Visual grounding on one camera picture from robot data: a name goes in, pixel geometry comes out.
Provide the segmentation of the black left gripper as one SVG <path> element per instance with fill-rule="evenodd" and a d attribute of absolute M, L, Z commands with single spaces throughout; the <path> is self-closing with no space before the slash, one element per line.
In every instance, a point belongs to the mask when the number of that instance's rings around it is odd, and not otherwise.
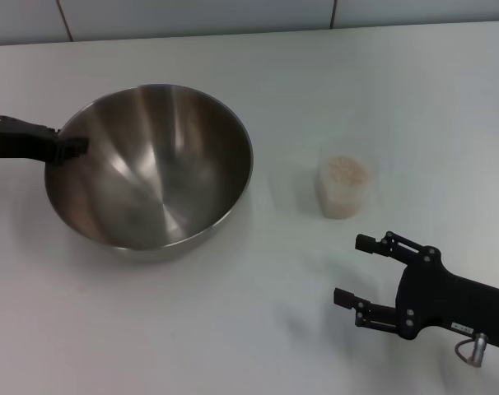
<path fill-rule="evenodd" d="M 0 116 L 0 158 L 24 158 L 62 165 L 88 152 L 86 137 L 56 139 L 59 130 Z"/>

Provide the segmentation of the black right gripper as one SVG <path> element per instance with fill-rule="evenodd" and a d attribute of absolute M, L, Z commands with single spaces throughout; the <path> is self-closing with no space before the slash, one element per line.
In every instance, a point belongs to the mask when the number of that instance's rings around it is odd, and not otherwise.
<path fill-rule="evenodd" d="M 432 326 L 471 338 L 482 333 L 490 345 L 499 348 L 499 289 L 456 276 L 444 267 L 440 250 L 392 231 L 379 240 L 359 234 L 355 249 L 407 265 L 397 290 L 396 308 L 334 289 L 333 303 L 354 309 L 357 327 L 389 333 L 398 329 L 398 335 L 406 340 Z"/>

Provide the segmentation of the clear plastic measuring cup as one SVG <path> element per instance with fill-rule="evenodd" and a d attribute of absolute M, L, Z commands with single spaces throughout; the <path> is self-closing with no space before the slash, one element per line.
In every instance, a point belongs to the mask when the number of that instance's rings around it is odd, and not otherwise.
<path fill-rule="evenodd" d="M 376 177 L 371 150 L 359 138 L 323 142 L 315 171 L 315 189 L 324 216 L 344 220 L 370 200 Z"/>

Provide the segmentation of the white rice grains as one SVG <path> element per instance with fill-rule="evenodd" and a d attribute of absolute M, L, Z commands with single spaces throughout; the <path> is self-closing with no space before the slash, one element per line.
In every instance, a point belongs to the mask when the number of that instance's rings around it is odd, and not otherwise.
<path fill-rule="evenodd" d="M 322 212 L 335 220 L 354 216 L 365 205 L 371 184 L 371 172 L 360 161 L 349 156 L 324 160 L 316 178 Z"/>

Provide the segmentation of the stainless steel mixing bowl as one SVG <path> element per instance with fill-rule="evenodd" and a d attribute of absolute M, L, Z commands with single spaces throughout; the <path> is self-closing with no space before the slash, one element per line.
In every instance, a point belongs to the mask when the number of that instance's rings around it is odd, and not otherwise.
<path fill-rule="evenodd" d="M 88 149 L 46 166 L 51 207 L 76 234 L 134 260 L 173 258 L 210 238 L 238 207 L 254 167 L 236 113 L 187 86 L 104 95 L 59 136 L 84 137 Z"/>

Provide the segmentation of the white backdrop board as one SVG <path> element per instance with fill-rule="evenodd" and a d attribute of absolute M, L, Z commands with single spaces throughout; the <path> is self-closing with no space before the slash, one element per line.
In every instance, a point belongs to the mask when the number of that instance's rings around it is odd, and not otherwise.
<path fill-rule="evenodd" d="M 0 45 L 68 41 L 58 0 L 0 0 Z"/>
<path fill-rule="evenodd" d="M 499 0 L 337 0 L 333 28 L 499 21 Z"/>
<path fill-rule="evenodd" d="M 330 26 L 334 0 L 58 0 L 75 41 Z"/>

